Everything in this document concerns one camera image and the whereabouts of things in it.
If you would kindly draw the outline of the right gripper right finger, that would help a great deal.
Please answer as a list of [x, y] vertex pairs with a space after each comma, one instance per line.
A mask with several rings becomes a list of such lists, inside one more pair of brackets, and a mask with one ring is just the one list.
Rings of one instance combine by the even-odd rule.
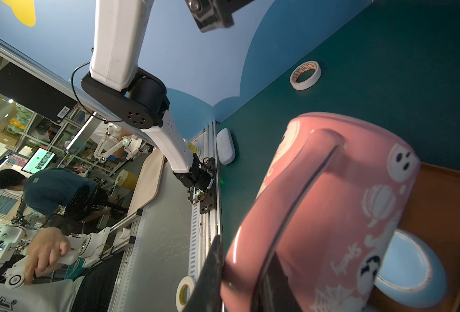
[[288, 283], [277, 253], [253, 294], [251, 311], [302, 311]]

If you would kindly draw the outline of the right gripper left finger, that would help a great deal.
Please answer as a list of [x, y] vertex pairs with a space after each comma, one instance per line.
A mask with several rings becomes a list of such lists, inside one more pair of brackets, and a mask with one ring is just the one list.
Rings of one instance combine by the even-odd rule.
[[221, 312], [220, 296], [223, 273], [223, 240], [216, 235], [212, 240], [196, 287], [183, 311], [187, 312]]

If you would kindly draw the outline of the pink ghost mug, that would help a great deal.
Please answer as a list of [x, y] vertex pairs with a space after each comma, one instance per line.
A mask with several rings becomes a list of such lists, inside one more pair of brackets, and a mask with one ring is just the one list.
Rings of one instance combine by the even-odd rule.
[[420, 166], [408, 143], [372, 123], [292, 119], [229, 247], [225, 307], [255, 309], [277, 259], [301, 310], [363, 310]]

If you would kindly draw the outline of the orange plastic tray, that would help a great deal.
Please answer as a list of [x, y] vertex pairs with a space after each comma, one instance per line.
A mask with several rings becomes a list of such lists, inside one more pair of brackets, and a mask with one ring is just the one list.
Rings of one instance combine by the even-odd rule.
[[460, 172], [423, 164], [397, 229], [425, 242], [447, 277], [443, 300], [430, 308], [399, 304], [376, 287], [369, 304], [378, 311], [457, 311], [460, 305]]

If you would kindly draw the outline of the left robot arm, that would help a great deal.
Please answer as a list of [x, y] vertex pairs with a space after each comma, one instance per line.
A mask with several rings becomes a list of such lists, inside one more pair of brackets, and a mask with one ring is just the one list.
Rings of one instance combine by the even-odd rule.
[[93, 53], [82, 88], [128, 125], [142, 130], [187, 188], [208, 191], [214, 174], [178, 131], [164, 83], [139, 68], [153, 1], [97, 1]]

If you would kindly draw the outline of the light blue mug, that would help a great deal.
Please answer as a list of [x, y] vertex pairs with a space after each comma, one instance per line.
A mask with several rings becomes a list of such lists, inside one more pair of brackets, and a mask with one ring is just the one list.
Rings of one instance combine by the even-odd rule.
[[391, 300], [419, 309], [439, 304], [447, 292], [447, 277], [438, 256], [402, 229], [395, 230], [374, 284]]

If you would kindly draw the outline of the white tape roll front centre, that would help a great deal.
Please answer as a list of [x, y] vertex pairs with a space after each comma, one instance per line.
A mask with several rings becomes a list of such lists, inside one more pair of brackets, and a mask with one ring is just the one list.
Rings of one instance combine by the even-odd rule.
[[186, 307], [195, 287], [196, 281], [191, 276], [186, 276], [179, 282], [175, 297], [175, 304], [178, 312], [182, 312]]

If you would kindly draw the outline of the person in white shirt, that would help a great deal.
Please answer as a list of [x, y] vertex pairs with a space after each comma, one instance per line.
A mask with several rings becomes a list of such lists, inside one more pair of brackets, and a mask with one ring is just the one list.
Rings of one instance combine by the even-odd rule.
[[57, 261], [71, 248], [56, 227], [44, 228], [28, 246], [25, 285], [9, 289], [0, 282], [0, 311], [108, 311], [122, 254], [86, 270], [77, 279], [34, 283], [63, 265]]

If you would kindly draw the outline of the grey sponge pad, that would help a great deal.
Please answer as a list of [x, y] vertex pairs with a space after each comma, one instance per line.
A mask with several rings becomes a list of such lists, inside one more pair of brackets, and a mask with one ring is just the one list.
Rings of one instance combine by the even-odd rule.
[[222, 129], [216, 136], [216, 147], [218, 159], [221, 164], [228, 165], [235, 160], [236, 151], [231, 131], [228, 128]]

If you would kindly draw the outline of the person in teal shirt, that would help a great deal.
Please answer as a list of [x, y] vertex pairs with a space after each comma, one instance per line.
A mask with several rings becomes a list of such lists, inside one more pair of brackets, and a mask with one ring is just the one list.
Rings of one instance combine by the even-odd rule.
[[128, 209], [114, 203], [105, 189], [91, 179], [76, 175], [64, 168], [47, 168], [29, 178], [22, 173], [4, 169], [0, 171], [0, 189], [21, 191], [23, 201], [45, 216], [57, 213], [61, 207], [68, 208], [81, 189], [87, 190], [84, 207], [103, 206], [99, 211], [78, 212], [74, 220], [87, 223], [104, 215], [122, 217]]

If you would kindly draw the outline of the masking tape roll on table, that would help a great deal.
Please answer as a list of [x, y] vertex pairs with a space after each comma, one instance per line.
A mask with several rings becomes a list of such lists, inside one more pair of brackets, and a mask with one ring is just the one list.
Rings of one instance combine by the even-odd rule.
[[307, 61], [295, 68], [289, 80], [295, 90], [303, 91], [315, 85], [321, 75], [322, 70], [319, 63], [317, 61]]

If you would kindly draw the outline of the computer monitor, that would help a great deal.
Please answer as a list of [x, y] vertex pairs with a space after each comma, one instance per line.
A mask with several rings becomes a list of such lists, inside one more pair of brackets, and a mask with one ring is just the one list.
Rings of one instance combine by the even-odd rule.
[[55, 153], [44, 148], [38, 148], [35, 154], [23, 166], [22, 171], [28, 174], [35, 174], [46, 169], [55, 157]]

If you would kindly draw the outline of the aluminium front rail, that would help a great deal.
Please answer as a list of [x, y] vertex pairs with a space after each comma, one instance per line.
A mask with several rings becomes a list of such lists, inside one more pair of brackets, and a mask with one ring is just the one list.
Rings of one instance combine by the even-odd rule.
[[132, 223], [135, 241], [123, 255], [110, 311], [176, 311], [179, 282], [186, 276], [197, 282], [221, 233], [220, 191], [207, 214], [199, 214], [188, 195], [164, 165], [158, 194]]

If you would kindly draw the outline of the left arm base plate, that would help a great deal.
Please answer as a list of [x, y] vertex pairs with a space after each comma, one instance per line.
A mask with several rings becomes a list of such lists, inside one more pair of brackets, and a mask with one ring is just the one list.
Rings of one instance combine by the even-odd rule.
[[191, 188], [191, 203], [199, 209], [199, 214], [207, 214], [216, 209], [217, 168], [214, 157], [205, 157], [197, 167], [198, 177]]

